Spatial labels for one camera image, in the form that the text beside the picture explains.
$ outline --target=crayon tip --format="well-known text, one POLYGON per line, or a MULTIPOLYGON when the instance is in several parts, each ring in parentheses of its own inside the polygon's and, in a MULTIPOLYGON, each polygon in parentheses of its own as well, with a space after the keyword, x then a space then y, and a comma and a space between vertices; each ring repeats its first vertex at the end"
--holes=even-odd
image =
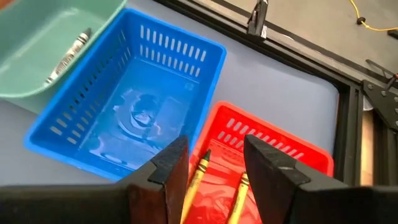
POLYGON ((91 28, 89 27, 89 28, 87 28, 84 32, 83 32, 84 34, 86 34, 87 35, 87 37, 91 37, 91 28))
POLYGON ((206 161, 210 161, 210 154, 211 154, 211 149, 207 150, 205 156, 203 156, 202 159, 204 159, 206 161))

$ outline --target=green container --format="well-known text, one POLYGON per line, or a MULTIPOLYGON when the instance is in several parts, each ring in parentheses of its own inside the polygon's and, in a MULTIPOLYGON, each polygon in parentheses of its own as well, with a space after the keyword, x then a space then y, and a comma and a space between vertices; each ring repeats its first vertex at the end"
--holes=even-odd
POLYGON ((75 62, 127 0, 17 0, 0 10, 0 98, 40 113, 75 62), (44 85, 81 32, 91 39, 57 81, 44 85))

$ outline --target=metal frame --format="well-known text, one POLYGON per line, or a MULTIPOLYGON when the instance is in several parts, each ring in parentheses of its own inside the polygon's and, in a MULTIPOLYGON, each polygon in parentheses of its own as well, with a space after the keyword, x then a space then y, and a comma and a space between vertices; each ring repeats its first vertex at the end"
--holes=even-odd
POLYGON ((304 56, 288 45, 267 38, 247 35, 247 25, 233 21, 207 7, 189 0, 155 0, 238 42, 316 77, 332 83, 339 91, 338 122, 334 148, 335 178, 348 185, 360 184, 363 94, 361 80, 316 58, 304 56))

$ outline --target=gray table surface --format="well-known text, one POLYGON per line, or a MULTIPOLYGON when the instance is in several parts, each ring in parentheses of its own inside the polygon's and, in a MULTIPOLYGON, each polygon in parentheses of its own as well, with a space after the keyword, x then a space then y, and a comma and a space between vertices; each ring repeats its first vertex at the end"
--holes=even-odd
MULTIPOLYGON (((223 44, 228 51, 212 105, 226 100, 331 152, 338 91, 328 82, 267 58, 224 35, 148 0, 128 7, 223 44)), ((36 115, 0 101, 0 185, 95 184, 108 180, 24 148, 36 115)))

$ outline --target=crayon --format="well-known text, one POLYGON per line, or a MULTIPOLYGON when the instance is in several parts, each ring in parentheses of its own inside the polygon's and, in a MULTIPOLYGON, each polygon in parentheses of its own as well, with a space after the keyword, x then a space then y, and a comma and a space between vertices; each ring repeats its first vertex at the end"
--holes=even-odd
POLYGON ((182 207, 182 214, 181 214, 181 222, 180 224, 183 224, 185 222, 185 219, 187 218, 189 209, 192 205, 193 198, 195 198, 195 194, 198 190, 200 181, 202 180, 203 176, 205 175, 207 166, 210 161, 210 154, 211 150, 209 149, 205 156, 200 160, 198 168, 195 171, 195 175, 192 178, 191 184, 189 185, 187 189, 187 193, 185 194, 184 198, 184 205, 182 207))
POLYGON ((72 59, 76 56, 76 54, 88 42, 90 37, 91 37, 91 28, 87 28, 77 37, 73 45, 68 49, 67 53, 61 59, 61 62, 55 67, 51 75, 47 77, 44 85, 47 86, 58 78, 59 74, 68 66, 68 64, 72 61, 72 59))
POLYGON ((236 196, 235 204, 233 210, 231 212, 231 216, 229 216, 228 224, 237 224, 243 210, 244 199, 246 198, 246 194, 249 189, 249 179, 246 172, 243 172, 241 182, 238 188, 238 194, 236 196))

